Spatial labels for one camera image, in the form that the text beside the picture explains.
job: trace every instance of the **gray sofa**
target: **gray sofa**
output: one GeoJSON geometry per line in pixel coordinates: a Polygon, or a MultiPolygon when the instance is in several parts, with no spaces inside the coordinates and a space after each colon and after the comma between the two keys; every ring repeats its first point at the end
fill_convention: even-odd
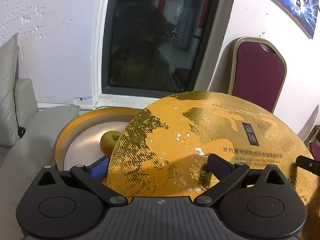
{"type": "Polygon", "coordinates": [[[25,134],[11,147],[0,146],[0,239],[21,240],[16,207],[44,165],[54,162],[56,140],[63,128],[79,115],[79,106],[38,110],[31,80],[17,79],[14,102],[18,125],[25,134]]]}

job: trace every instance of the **circular pad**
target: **circular pad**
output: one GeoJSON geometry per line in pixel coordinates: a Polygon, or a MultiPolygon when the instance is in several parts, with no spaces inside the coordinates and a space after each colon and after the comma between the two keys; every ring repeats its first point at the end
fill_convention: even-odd
{"type": "Polygon", "coordinates": [[[259,217],[272,218],[280,215],[284,210],[283,203],[270,196],[259,196],[247,202],[248,210],[259,217]]]}
{"type": "Polygon", "coordinates": [[[94,227],[102,213],[102,203],[94,194],[72,187],[46,185],[24,196],[17,207],[16,218],[27,235],[69,239],[94,227]]]}
{"type": "Polygon", "coordinates": [[[76,209],[76,203],[67,197],[52,197],[39,205],[39,211],[49,218],[62,218],[76,209]]]}

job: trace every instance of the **screw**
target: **screw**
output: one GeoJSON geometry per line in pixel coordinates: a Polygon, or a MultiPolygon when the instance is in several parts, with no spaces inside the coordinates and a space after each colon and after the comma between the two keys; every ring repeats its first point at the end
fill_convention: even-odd
{"type": "Polygon", "coordinates": [[[125,201],[125,197],[122,196],[113,196],[110,199],[110,202],[113,204],[121,204],[125,201]]]}
{"type": "Polygon", "coordinates": [[[209,196],[200,196],[197,198],[197,202],[200,204],[209,204],[212,202],[212,198],[209,196]]]}

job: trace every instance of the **black label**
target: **black label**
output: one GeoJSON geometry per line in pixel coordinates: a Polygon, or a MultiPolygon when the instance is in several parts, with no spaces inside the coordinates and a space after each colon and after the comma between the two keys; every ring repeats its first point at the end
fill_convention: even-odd
{"type": "Polygon", "coordinates": [[[245,133],[247,134],[248,141],[250,145],[259,146],[258,139],[254,134],[253,128],[249,123],[242,123],[245,133]]]}

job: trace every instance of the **window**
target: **window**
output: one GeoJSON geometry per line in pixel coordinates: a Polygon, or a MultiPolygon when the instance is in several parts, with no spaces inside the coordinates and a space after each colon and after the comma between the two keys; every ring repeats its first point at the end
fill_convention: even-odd
{"type": "Polygon", "coordinates": [[[212,0],[109,0],[102,93],[161,98],[192,90],[212,0]]]}

